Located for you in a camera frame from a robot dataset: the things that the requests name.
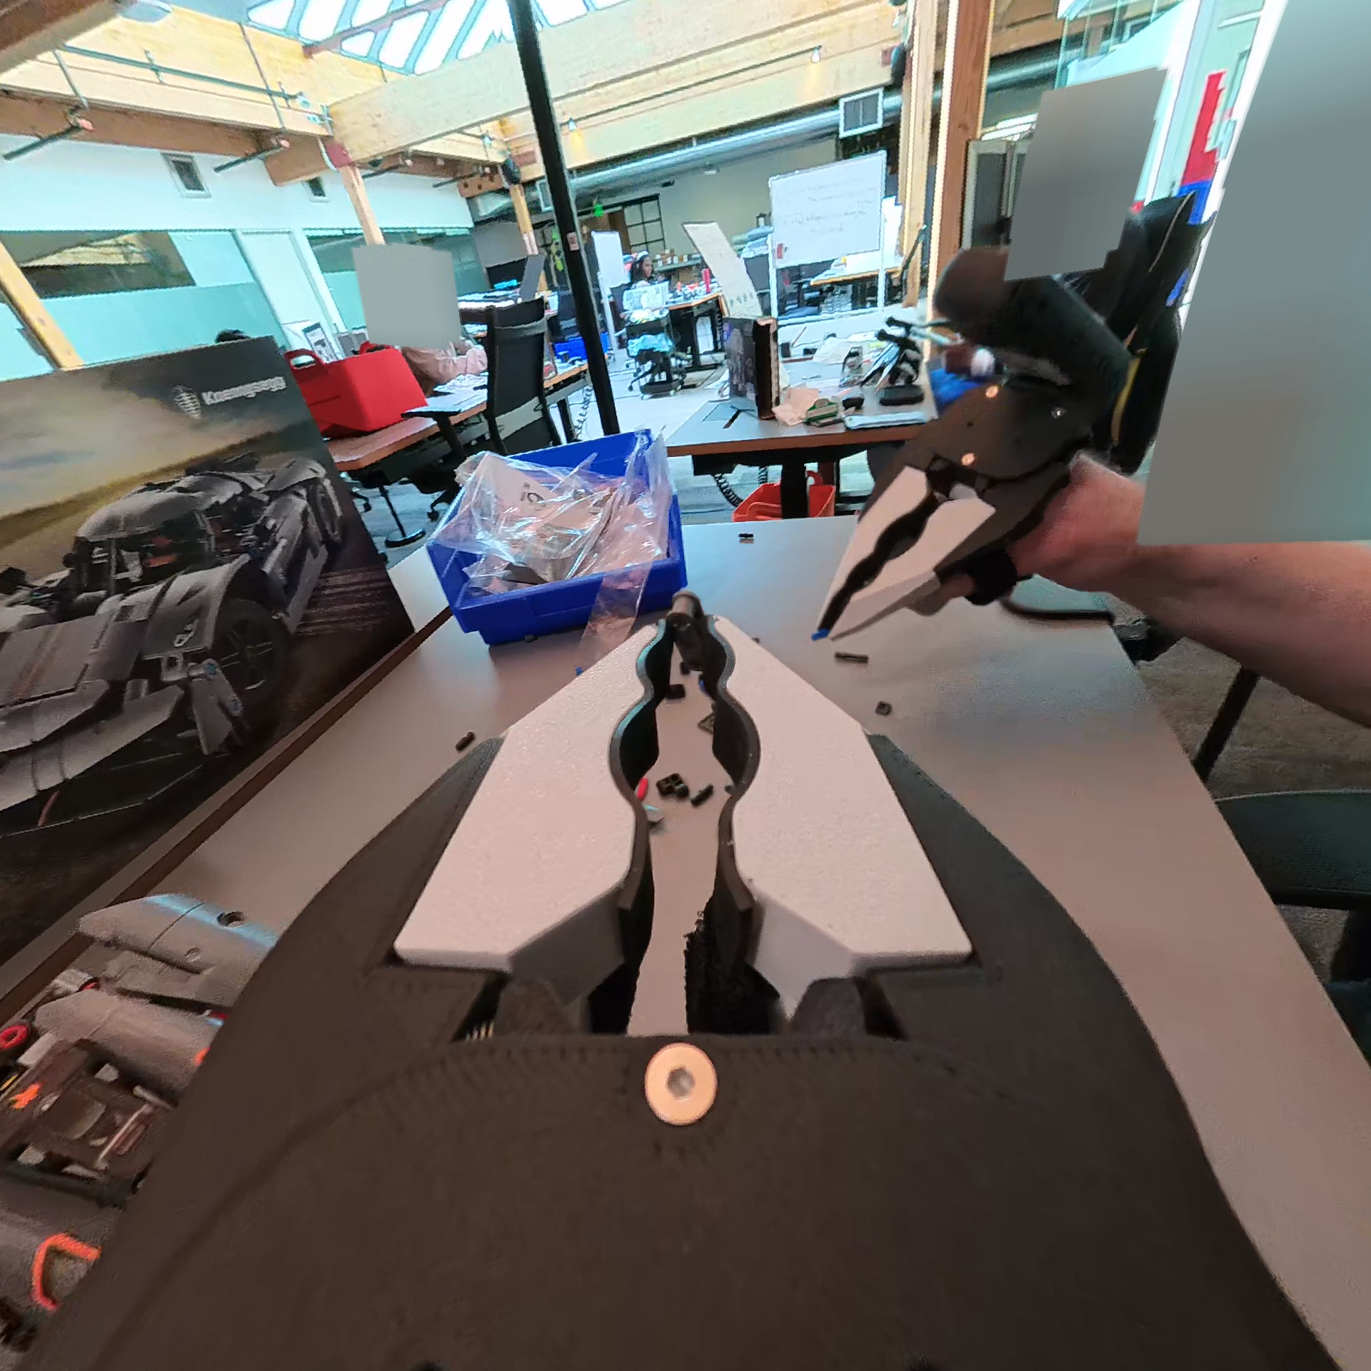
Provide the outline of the orange bin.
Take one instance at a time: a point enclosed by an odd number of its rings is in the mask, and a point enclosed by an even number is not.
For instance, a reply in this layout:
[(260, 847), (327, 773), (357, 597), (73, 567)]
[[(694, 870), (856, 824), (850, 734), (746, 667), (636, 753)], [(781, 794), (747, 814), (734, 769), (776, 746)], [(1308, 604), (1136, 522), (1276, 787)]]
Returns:
[(777, 482), (761, 483), (731, 513), (734, 524), (821, 519), (836, 513), (839, 487), (813, 469), (786, 467)]

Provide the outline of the black backpack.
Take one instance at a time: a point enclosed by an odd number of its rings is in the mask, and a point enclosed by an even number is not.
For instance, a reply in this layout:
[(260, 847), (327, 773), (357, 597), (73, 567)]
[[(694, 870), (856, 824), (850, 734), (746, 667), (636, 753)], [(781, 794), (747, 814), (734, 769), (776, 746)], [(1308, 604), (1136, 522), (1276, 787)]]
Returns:
[(1131, 212), (1118, 247), (1086, 292), (1128, 354), (1123, 387), (1093, 433), (1099, 453), (1133, 476), (1153, 450), (1181, 340), (1181, 299), (1210, 232), (1208, 183)]

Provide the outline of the scattered loose lego pieces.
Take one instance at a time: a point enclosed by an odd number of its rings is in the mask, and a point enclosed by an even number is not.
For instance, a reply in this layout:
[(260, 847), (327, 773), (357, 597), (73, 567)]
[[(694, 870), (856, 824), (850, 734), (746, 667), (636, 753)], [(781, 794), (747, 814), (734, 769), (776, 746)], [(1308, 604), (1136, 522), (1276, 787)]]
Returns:
[[(743, 546), (753, 546), (756, 543), (756, 523), (750, 523), (740, 527), (737, 530), (737, 542), (739, 544), (743, 544)], [(680, 680), (673, 679), (671, 686), (666, 692), (667, 697), (673, 702), (691, 699), (691, 696), (687, 692), (689, 682), (694, 682), (694, 687), (697, 687), (697, 693), (704, 694), (706, 682), (703, 674), (697, 669), (694, 669), (690, 660), (687, 660), (683, 649), (677, 647), (674, 653), (676, 653), (676, 664), (679, 667), (677, 677), (680, 677)], [(849, 649), (849, 650), (837, 650), (834, 653), (834, 660), (837, 663), (866, 667), (870, 664), (871, 657), (870, 654), (856, 653)], [(889, 702), (877, 706), (877, 714), (880, 716), (886, 716), (890, 712), (891, 712), (891, 704)], [(703, 732), (711, 732), (713, 717), (714, 716), (713, 716), (713, 704), (711, 704), (709, 714), (704, 717), (704, 720), (701, 720), (697, 724), (697, 727), (701, 729)], [(469, 729), (466, 733), (462, 734), (462, 737), (454, 744), (454, 752), (464, 753), (469, 749), (472, 749), (472, 746), (474, 746), (476, 743), (477, 743), (477, 733), (476, 730)], [(693, 787), (689, 784), (687, 780), (681, 779), (679, 773), (663, 773), (654, 782), (654, 784), (660, 797), (671, 799), (674, 801), (681, 801), (681, 803), (687, 801), (689, 799), (690, 804), (696, 809), (701, 806), (711, 796), (711, 783), (699, 787), (693, 793)], [(636, 796), (644, 804), (646, 804), (647, 790), (649, 790), (649, 780), (644, 776), (642, 780), (639, 780), (636, 787)], [(652, 804), (647, 804), (647, 814), (649, 814), (649, 823), (652, 826), (657, 826), (661, 823), (661, 819), (657, 814), (657, 810)]]

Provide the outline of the pale tilted board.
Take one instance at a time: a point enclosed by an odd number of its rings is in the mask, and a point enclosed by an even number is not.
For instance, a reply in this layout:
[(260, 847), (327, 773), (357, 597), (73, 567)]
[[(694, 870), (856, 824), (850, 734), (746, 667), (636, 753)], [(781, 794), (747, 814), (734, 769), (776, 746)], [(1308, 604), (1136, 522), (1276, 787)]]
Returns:
[(757, 320), (763, 316), (760, 295), (746, 265), (717, 222), (684, 222), (683, 232), (699, 252), (723, 296), (727, 317)]

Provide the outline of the wooden post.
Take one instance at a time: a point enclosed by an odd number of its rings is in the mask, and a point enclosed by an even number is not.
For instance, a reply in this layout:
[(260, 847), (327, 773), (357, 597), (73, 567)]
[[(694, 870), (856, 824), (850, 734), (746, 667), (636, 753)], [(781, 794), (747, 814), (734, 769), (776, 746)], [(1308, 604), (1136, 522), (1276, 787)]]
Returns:
[(944, 35), (930, 232), (929, 295), (961, 250), (969, 150), (986, 113), (994, 2), (950, 2)]

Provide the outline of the dark upright box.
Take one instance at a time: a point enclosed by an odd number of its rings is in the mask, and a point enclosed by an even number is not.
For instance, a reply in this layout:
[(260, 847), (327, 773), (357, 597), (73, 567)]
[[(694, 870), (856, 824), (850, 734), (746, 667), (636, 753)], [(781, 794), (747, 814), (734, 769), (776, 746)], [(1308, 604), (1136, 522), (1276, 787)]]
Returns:
[(776, 317), (726, 317), (727, 403), (737, 413), (773, 420), (780, 403), (780, 323)]

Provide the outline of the grey background desk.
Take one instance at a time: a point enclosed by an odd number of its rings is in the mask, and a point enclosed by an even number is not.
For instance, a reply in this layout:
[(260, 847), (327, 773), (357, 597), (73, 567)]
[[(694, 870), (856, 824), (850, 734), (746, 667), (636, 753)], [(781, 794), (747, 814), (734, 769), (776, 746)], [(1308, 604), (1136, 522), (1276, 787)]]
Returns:
[(860, 396), (863, 404), (859, 409), (840, 409), (834, 422), (821, 424), (803, 420), (789, 423), (777, 417), (761, 420), (751, 413), (739, 413), (727, 399), (714, 400), (677, 427), (666, 440), (666, 452), (671, 459), (687, 459), (696, 476), (727, 476), (739, 467), (749, 467), (777, 470), (780, 480), (786, 469), (821, 472), (837, 487), (837, 510), (853, 512), (856, 493), (846, 487), (844, 462), (873, 449), (903, 444), (916, 436), (919, 426), (850, 432), (844, 427), (844, 419), (854, 413), (914, 410), (931, 416), (933, 422), (939, 407), (930, 389), (924, 389), (916, 403), (883, 404), (877, 386), (821, 384), (816, 376), (796, 386), (787, 402), (796, 403), (797, 413), (806, 416), (817, 399), (843, 406), (850, 396)]

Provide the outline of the grey lego car model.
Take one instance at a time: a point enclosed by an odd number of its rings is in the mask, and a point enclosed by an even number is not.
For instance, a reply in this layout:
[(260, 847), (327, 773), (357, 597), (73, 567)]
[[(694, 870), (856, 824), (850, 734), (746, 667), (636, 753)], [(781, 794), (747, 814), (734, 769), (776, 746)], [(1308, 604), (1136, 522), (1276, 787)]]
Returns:
[(23, 1366), (109, 1244), (173, 1111), (277, 934), (204, 900), (95, 910), (109, 951), (3, 1024), (2, 1353)]

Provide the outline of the black floor lamp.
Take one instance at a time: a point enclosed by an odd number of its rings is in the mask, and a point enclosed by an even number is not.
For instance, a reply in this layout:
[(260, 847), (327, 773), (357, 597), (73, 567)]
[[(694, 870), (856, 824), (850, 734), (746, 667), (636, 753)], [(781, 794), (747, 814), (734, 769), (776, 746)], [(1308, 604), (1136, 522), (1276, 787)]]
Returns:
[(599, 316), (593, 299), (584, 240), (574, 209), (574, 196), (564, 159), (563, 142), (553, 106), (550, 82), (543, 60), (539, 26), (532, 2), (510, 2), (509, 12), (523, 83), (544, 177), (553, 197), (554, 220), (573, 299), (574, 317), (587, 353), (587, 369), (596, 412), (606, 436), (622, 432), (613, 394)]

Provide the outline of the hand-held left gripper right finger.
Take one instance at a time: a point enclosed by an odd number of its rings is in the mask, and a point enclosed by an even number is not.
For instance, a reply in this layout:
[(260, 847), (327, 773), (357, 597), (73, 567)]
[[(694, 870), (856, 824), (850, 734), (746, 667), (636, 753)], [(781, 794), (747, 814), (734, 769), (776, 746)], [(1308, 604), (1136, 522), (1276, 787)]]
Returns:
[(726, 617), (720, 704), (740, 712), (731, 864), (749, 897), (744, 961), (793, 1017), (813, 986), (970, 964), (973, 944), (849, 712)]

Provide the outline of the white whiteboard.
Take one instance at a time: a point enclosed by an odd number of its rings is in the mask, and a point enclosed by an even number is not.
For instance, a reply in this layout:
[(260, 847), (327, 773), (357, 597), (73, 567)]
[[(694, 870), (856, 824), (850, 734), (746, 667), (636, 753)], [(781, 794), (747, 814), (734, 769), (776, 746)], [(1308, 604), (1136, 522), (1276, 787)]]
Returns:
[(771, 253), (777, 267), (813, 266), (883, 249), (886, 152), (771, 177)]

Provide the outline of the person's right hand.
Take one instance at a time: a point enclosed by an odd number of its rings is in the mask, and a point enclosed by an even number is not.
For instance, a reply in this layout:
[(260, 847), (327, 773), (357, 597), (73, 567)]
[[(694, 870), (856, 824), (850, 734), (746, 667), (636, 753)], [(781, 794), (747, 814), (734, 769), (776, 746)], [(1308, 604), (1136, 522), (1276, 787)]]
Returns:
[(1140, 483), (1079, 454), (1037, 523), (1009, 546), (1009, 557), (1021, 576), (1076, 592), (1127, 593), (1147, 570), (1138, 543), (1144, 496)]

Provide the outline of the dark padded office chair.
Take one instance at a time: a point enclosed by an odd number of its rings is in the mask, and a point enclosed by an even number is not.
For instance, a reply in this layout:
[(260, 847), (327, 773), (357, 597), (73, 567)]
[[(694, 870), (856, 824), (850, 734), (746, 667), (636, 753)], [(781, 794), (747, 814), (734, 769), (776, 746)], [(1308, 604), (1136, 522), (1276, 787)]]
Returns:
[(1336, 974), (1368, 977), (1370, 791), (1251, 794), (1217, 806), (1276, 904), (1346, 914)]

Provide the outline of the black office chair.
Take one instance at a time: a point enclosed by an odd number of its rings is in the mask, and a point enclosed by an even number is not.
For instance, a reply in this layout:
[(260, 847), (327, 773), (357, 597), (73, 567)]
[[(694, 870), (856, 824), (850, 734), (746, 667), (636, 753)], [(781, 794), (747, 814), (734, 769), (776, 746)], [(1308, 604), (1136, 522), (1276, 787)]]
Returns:
[(546, 300), (542, 296), (486, 310), (484, 416), (489, 443), (503, 457), (563, 443), (544, 387), (546, 344)]

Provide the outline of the wooden background desk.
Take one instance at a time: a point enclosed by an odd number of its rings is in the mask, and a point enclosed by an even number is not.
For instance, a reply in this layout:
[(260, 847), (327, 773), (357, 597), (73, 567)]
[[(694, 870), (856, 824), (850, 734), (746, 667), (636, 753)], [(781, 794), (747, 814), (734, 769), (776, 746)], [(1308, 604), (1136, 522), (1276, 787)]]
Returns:
[[(572, 397), (590, 387), (589, 366), (586, 362), (577, 362), (544, 377), (544, 399), (549, 406), (556, 409), (554, 432), (559, 440), (574, 442), (579, 437), (579, 429), (574, 420)], [(440, 409), (436, 414), (420, 409), (413, 416), (390, 424), (382, 430), (326, 440), (324, 447), (334, 460), (339, 472), (360, 472), (370, 469), (393, 454), (399, 454), (413, 446), (432, 437), (442, 437), (454, 444), (454, 452), (462, 454), (463, 434), (486, 412), (486, 400), (480, 400), (464, 410)]]

